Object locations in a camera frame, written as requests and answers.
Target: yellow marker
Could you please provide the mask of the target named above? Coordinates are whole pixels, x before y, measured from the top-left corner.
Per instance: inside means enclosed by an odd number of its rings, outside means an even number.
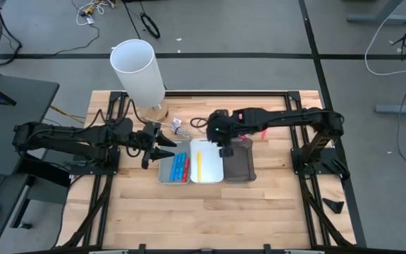
[[[197,162],[198,162],[198,181],[202,181],[202,153],[197,153]]]

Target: wooden table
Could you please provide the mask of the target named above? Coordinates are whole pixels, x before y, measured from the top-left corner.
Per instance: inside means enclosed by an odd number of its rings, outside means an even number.
[[[106,112],[109,94],[110,91],[92,93],[86,124],[98,109]],[[300,94],[303,107],[321,107],[317,91]],[[166,101],[169,115],[165,122],[174,117],[183,120],[183,126],[192,131],[194,138],[204,134],[190,127],[190,119],[208,117],[215,109],[285,110],[284,99],[272,96],[167,97]],[[128,117],[133,120],[135,130],[142,128],[132,109]],[[98,119],[97,124],[103,124],[102,120]],[[308,131],[311,139],[314,134],[310,128]],[[169,138],[177,138],[166,126],[163,132]],[[298,133],[301,145],[302,136]],[[130,158],[123,148],[119,172],[113,180],[103,248],[137,249],[141,243],[146,243],[148,249],[262,249],[265,243],[272,248],[309,248],[302,194],[290,159],[289,128],[270,128],[264,140],[261,133],[251,139],[257,180],[239,184],[163,186],[157,179],[159,162],[150,163],[148,170],[141,169],[141,156]],[[84,176],[70,190],[59,245],[71,237],[87,215],[93,179]],[[345,201],[337,176],[319,175],[318,180],[323,198]],[[334,214],[326,205],[324,210],[344,237],[354,243],[346,205],[341,214]],[[312,214],[321,243],[319,221]],[[92,231],[94,243],[97,226]]]

